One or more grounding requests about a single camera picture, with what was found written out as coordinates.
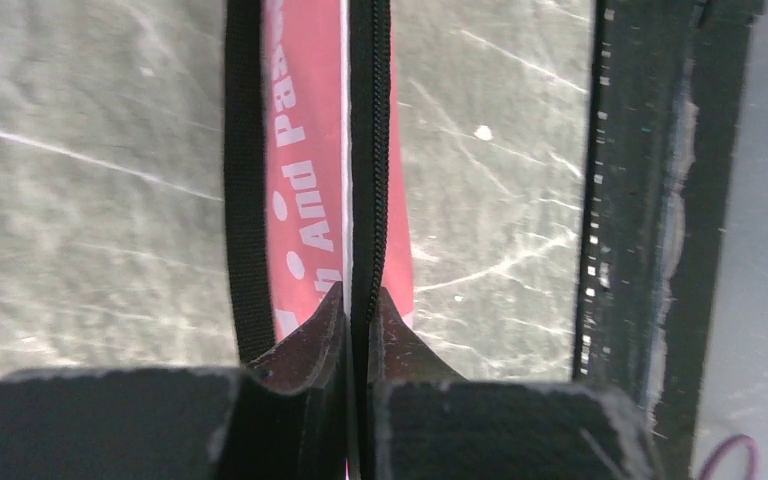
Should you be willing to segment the pink racket bag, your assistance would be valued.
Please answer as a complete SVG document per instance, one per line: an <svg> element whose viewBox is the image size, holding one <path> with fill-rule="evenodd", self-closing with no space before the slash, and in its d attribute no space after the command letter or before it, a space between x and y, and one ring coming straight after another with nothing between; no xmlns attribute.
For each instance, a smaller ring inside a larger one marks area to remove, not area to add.
<svg viewBox="0 0 768 480"><path fill-rule="evenodd" d="M237 351L250 363L331 290L414 313L387 1L230 1L223 198Z"/></svg>

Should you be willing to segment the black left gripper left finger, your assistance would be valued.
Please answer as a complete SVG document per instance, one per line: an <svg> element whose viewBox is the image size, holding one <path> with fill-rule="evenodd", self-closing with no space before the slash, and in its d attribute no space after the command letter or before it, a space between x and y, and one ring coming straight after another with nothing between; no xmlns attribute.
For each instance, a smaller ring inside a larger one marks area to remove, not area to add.
<svg viewBox="0 0 768 480"><path fill-rule="evenodd" d="M343 289L244 367L19 370L0 479L342 479Z"/></svg>

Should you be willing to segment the black front rail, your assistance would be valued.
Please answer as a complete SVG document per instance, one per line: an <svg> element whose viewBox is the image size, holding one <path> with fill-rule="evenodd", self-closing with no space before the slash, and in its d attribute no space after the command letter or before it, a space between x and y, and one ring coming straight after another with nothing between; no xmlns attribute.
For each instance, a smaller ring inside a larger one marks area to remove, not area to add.
<svg viewBox="0 0 768 480"><path fill-rule="evenodd" d="M663 475L692 454L762 1L599 1L572 376L622 389Z"/></svg>

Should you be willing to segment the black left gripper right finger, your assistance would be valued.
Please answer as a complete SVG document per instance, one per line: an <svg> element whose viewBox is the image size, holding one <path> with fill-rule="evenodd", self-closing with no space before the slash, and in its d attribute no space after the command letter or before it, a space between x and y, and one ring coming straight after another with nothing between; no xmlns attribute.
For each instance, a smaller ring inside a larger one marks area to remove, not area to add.
<svg viewBox="0 0 768 480"><path fill-rule="evenodd" d="M365 479L659 479L635 403L575 382L469 381L381 292L368 324Z"/></svg>

